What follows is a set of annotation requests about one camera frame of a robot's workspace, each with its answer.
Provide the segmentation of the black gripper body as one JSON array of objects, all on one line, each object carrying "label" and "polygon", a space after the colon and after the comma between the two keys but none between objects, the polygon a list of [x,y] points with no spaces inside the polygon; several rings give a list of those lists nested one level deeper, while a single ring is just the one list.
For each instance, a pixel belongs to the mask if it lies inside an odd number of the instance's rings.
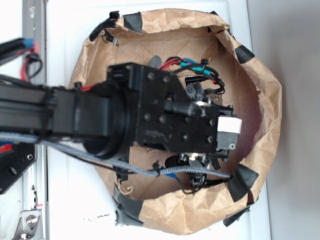
[{"label": "black gripper body", "polygon": [[130,143],[174,153],[235,150],[242,120],[231,107],[191,99],[175,74],[124,63],[108,68],[107,82],[124,98]]}]

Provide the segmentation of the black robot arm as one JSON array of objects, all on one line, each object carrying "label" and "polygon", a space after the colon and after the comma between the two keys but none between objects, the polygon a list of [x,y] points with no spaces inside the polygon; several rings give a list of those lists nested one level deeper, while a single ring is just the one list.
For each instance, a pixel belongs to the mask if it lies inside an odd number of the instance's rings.
[{"label": "black robot arm", "polygon": [[200,82],[207,75],[183,86],[170,72],[125,63],[110,66],[107,80],[88,90],[0,78],[2,131],[38,142],[69,138],[102,159],[127,162],[133,145],[226,159],[241,133],[233,108],[206,97]]}]

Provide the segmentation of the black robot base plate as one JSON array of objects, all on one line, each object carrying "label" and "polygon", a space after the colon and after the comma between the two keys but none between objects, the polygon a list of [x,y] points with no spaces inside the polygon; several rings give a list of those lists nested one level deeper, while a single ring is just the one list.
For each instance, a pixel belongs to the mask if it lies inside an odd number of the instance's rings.
[{"label": "black robot base plate", "polygon": [[4,195],[37,160],[36,147],[30,143],[0,147],[0,194]]}]

